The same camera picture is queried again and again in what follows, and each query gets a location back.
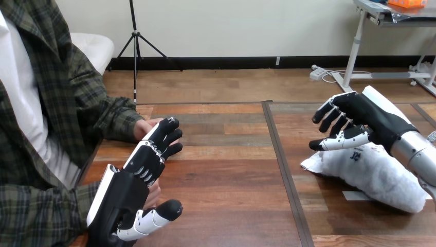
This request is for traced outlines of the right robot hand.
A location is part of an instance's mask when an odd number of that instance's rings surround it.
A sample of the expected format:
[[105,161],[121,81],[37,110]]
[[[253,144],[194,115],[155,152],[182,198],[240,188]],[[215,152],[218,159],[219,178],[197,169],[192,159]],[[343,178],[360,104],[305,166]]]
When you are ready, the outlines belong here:
[[366,86],[362,93],[345,92],[331,96],[314,114],[324,139],[312,140],[314,151],[333,151],[368,143],[391,151],[396,141],[408,132],[418,133],[410,120],[375,88]]

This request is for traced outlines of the person's hand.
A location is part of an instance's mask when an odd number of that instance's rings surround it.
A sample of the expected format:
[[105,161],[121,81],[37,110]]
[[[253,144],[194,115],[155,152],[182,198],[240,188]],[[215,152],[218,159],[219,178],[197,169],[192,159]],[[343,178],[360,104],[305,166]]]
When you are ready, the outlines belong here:
[[161,188],[159,185],[159,179],[157,179],[150,187],[149,187],[149,194],[147,196],[147,200],[144,204],[143,209],[148,209],[151,207],[156,207],[158,202],[159,202],[159,198],[161,195]]
[[149,120],[138,120],[133,128],[133,134],[137,141],[142,140],[163,118],[154,118]]

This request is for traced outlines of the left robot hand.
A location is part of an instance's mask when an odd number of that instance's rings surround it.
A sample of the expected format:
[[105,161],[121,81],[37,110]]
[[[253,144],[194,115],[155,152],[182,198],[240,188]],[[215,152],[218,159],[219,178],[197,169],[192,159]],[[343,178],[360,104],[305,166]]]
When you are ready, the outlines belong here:
[[181,135],[179,121],[166,118],[138,142],[121,169],[107,165],[86,218],[87,246],[133,246],[182,214],[176,199],[144,209],[165,161],[182,149],[170,145]]

